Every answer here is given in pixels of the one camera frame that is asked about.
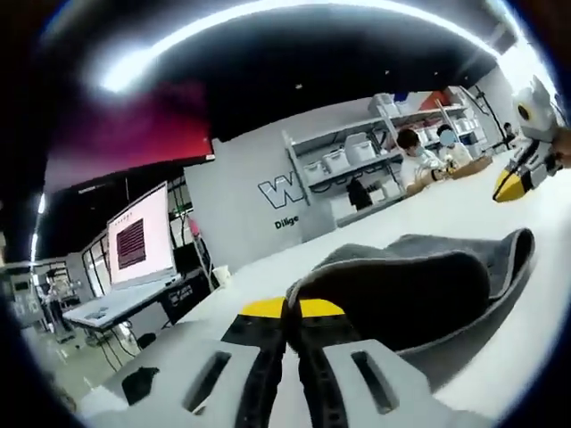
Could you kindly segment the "person's right hand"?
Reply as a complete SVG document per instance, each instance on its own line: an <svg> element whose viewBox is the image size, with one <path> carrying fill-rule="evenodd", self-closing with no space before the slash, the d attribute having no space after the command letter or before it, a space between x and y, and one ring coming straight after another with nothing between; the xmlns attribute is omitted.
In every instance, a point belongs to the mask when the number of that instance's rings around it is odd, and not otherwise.
<svg viewBox="0 0 571 428"><path fill-rule="evenodd" d="M559 128L552 143L553 150L557 154L559 163L565 168L571 168L571 130Z"/></svg>

